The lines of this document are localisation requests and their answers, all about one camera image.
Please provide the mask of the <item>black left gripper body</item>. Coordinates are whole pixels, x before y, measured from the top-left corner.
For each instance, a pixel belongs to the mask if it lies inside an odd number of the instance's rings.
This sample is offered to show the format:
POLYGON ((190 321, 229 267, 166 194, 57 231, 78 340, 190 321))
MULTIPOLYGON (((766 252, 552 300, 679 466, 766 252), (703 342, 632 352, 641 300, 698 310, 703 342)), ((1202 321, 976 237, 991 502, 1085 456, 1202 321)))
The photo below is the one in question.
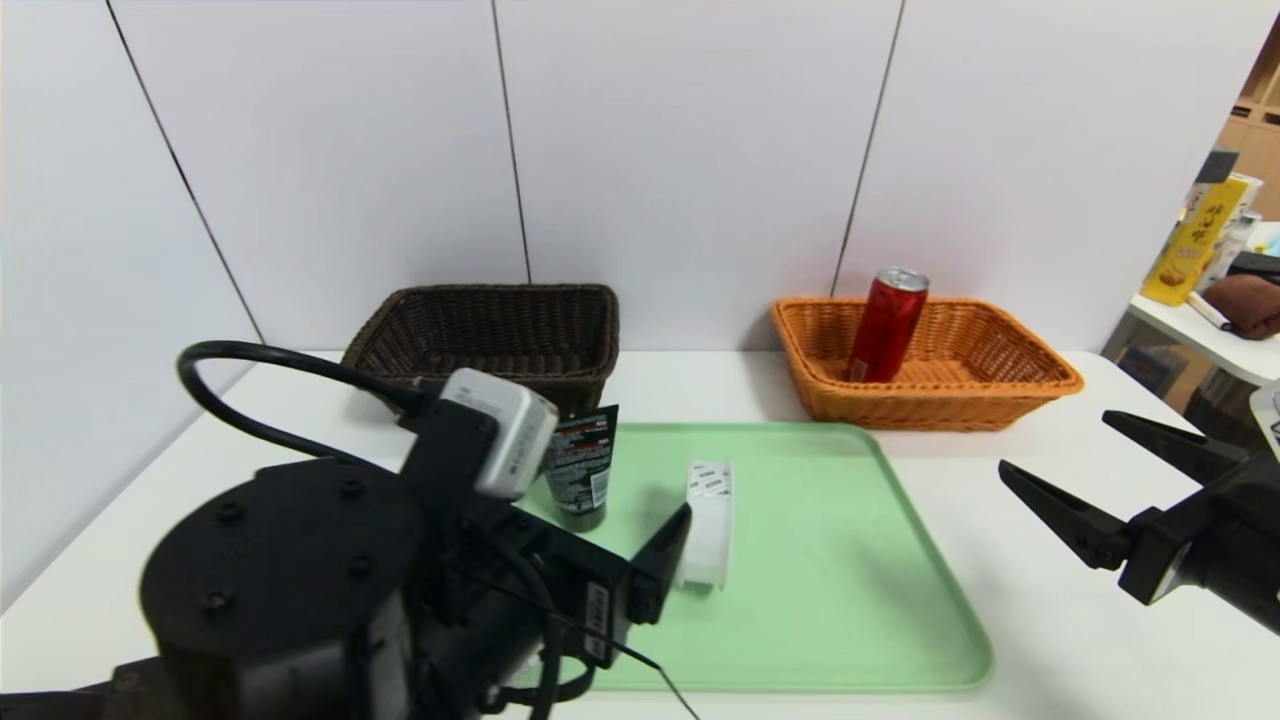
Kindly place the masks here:
POLYGON ((572 621, 564 653, 608 669, 618 652, 612 641, 626 637, 625 589, 628 561, 590 539, 515 506, 480 509, 463 515, 461 528, 474 539, 480 530, 515 552, 541 578, 548 606, 572 621))

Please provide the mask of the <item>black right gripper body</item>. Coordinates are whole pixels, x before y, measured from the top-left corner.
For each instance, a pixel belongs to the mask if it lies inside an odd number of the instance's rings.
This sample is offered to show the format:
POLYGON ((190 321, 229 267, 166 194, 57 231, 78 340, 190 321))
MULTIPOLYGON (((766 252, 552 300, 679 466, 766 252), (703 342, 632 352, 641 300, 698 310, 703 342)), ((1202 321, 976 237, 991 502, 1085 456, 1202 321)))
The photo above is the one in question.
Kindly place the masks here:
POLYGON ((1199 587, 1277 633, 1277 461, 1260 454, 1153 511, 1139 524, 1117 583, 1143 605, 1199 587))

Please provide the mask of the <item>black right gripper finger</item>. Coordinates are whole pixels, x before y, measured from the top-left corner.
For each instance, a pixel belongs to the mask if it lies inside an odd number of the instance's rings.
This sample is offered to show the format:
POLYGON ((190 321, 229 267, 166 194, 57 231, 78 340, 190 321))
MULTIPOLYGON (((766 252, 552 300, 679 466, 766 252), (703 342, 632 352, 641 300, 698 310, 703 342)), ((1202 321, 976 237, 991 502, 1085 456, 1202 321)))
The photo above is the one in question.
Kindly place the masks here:
POLYGON ((1180 430, 1132 413, 1105 411, 1102 423, 1199 486, 1208 486, 1225 477, 1251 456, 1247 450, 1235 445, 1180 430))
POLYGON ((1002 460, 1000 480, 1088 568, 1117 570, 1132 552, 1128 524, 1002 460))

